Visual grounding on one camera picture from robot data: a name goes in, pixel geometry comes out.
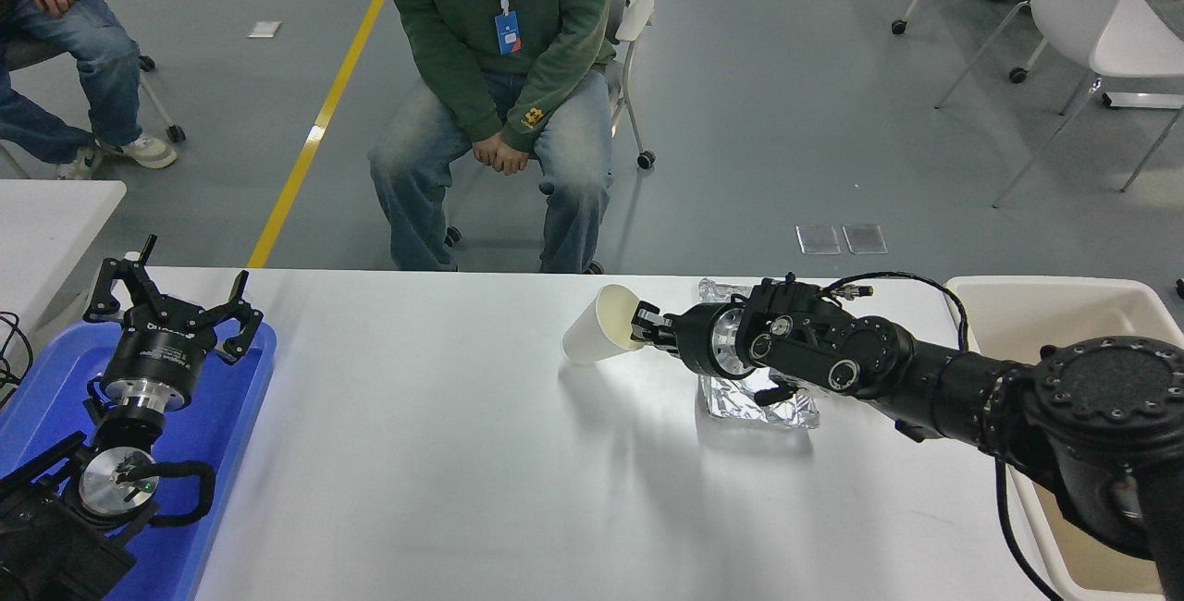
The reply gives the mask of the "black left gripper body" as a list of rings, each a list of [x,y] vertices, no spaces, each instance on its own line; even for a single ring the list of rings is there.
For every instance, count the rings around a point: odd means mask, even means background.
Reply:
[[[152,306],[131,306],[123,317],[123,332],[114,356],[102,374],[102,393],[122,399],[131,387],[165,386],[170,399],[189,399],[202,373],[204,360],[215,345],[215,329],[186,331],[189,316],[181,306],[166,306],[165,322]]]

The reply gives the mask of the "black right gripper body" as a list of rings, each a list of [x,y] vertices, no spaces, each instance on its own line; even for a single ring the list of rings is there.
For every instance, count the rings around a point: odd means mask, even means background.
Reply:
[[[684,314],[669,315],[676,355],[686,368],[699,376],[726,377],[713,341],[716,323],[726,311],[726,305],[697,305]]]

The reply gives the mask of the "person's right hand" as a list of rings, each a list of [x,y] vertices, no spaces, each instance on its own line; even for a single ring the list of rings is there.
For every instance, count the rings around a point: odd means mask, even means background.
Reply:
[[[514,175],[520,170],[517,151],[507,146],[500,131],[484,141],[474,142],[471,151],[481,164],[493,168],[498,174]]]

